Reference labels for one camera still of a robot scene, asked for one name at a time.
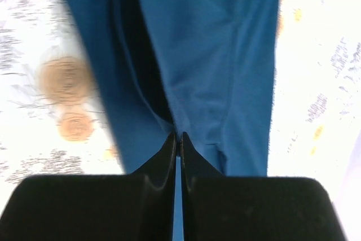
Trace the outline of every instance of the blue towel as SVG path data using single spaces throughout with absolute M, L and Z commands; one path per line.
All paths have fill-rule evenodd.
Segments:
M 266 176 L 278 0 L 67 1 L 127 173 L 176 131 L 222 173 Z

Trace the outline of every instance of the blue garment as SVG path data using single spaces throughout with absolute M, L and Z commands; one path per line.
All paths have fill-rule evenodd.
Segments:
M 67 1 L 128 173 L 175 130 L 226 175 L 267 174 L 278 0 Z

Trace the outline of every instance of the patterned tablecloth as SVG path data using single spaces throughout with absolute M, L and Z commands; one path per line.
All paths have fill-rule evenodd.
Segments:
M 280 1 L 268 174 L 331 198 L 361 128 L 355 1 Z M 0 213 L 31 174 L 123 173 L 64 0 L 0 0 L 0 86 Z

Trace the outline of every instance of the folded blue fabric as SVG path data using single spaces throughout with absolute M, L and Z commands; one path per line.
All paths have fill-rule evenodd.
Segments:
M 224 174 L 266 176 L 278 0 L 67 1 L 127 173 L 175 130 Z

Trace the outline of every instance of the floral pattern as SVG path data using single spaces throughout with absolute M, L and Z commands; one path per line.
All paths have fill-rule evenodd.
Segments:
M 347 1 L 280 0 L 275 49 L 268 174 L 315 178 L 331 197 L 361 128 Z M 0 86 L 0 213 L 32 174 L 124 173 L 65 0 L 0 0 Z

